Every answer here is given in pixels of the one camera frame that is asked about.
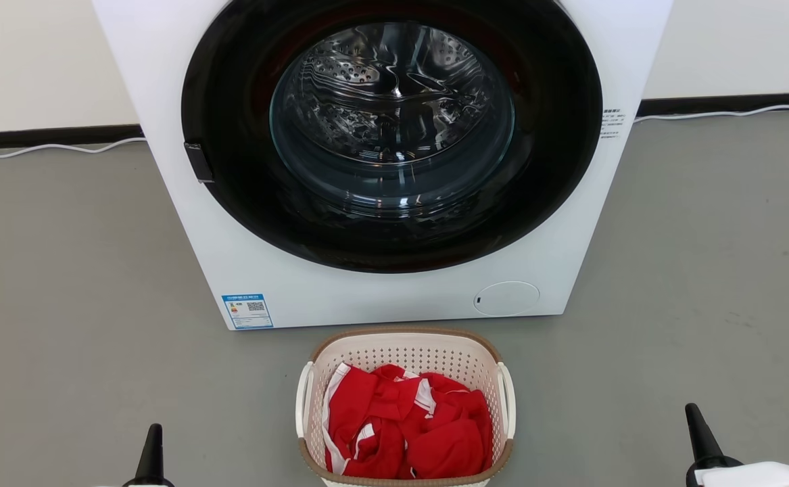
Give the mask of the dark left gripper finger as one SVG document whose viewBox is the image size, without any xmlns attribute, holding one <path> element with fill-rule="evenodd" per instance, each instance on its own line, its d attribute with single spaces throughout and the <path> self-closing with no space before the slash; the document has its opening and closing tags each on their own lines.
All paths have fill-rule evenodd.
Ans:
<svg viewBox="0 0 789 487">
<path fill-rule="evenodd" d="M 135 476 L 123 486 L 171 486 L 164 475 L 163 429 L 160 423 L 149 426 Z"/>
</svg>

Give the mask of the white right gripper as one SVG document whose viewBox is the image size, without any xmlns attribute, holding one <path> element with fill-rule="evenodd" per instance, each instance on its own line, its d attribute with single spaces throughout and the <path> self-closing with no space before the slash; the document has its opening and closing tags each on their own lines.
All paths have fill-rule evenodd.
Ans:
<svg viewBox="0 0 789 487">
<path fill-rule="evenodd" d="M 686 472 L 686 486 L 789 486 L 789 465 L 743 462 L 725 455 L 695 403 L 685 406 L 694 462 Z"/>
</svg>

